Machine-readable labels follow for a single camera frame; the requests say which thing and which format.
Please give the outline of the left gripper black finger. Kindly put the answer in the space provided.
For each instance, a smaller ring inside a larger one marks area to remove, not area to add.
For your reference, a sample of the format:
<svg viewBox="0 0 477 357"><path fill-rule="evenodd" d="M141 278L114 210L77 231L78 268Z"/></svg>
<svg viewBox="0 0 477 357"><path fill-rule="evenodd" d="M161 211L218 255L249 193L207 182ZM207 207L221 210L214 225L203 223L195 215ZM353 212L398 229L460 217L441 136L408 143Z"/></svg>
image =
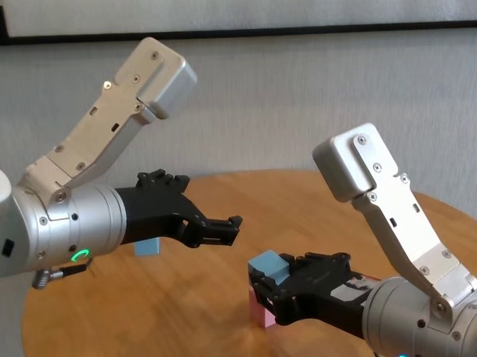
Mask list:
<svg viewBox="0 0 477 357"><path fill-rule="evenodd" d="M197 222L191 221L182 233L181 242L191 248L206 244L231 246L240 231L242 221L239 215L227 220L206 218Z"/></svg>
<svg viewBox="0 0 477 357"><path fill-rule="evenodd" d="M172 189L176 192L183 192L190 183L187 175L171 175L164 169L156 170L151 173L140 172L137 175L136 188L158 188Z"/></svg>

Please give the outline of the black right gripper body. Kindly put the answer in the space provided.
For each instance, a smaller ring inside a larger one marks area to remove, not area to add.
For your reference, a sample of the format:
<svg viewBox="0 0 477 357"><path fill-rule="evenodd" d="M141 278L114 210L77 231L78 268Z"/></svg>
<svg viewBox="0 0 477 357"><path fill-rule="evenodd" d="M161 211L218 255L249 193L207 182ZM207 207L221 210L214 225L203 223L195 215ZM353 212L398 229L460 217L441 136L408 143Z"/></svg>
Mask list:
<svg viewBox="0 0 477 357"><path fill-rule="evenodd" d="M293 275L286 283L297 301L293 323L315 319L361 339L364 303L378 284L377 278L342 269Z"/></svg>

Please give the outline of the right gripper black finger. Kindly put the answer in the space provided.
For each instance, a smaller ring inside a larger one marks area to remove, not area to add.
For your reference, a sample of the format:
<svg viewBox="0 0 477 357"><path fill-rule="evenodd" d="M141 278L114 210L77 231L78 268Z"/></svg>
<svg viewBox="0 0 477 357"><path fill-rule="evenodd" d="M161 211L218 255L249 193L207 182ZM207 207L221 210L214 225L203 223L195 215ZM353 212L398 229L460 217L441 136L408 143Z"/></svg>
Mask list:
<svg viewBox="0 0 477 357"><path fill-rule="evenodd" d="M297 301L296 296L286 285L290 279L289 273L282 276L267 276L259 270L249 272L250 313L260 327L294 322L292 316Z"/></svg>
<svg viewBox="0 0 477 357"><path fill-rule="evenodd" d="M350 269L349 260L350 254L341 252L337 254L321 254L306 252L303 255L291 255L286 253L280 253L280 256L286 263L289 264L291 272L297 272L299 269L305 269L315 265L325 265L329 267L331 265L345 265L347 269Z"/></svg>

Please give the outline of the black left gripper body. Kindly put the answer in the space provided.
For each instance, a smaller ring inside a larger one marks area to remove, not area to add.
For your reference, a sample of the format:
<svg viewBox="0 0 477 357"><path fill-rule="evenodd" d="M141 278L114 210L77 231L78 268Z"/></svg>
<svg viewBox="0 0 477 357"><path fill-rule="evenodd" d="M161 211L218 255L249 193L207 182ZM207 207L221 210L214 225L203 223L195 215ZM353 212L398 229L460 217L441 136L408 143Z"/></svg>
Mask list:
<svg viewBox="0 0 477 357"><path fill-rule="evenodd" d="M167 237L185 245L203 243L205 216L169 186L117 188L125 206L123 244Z"/></svg>

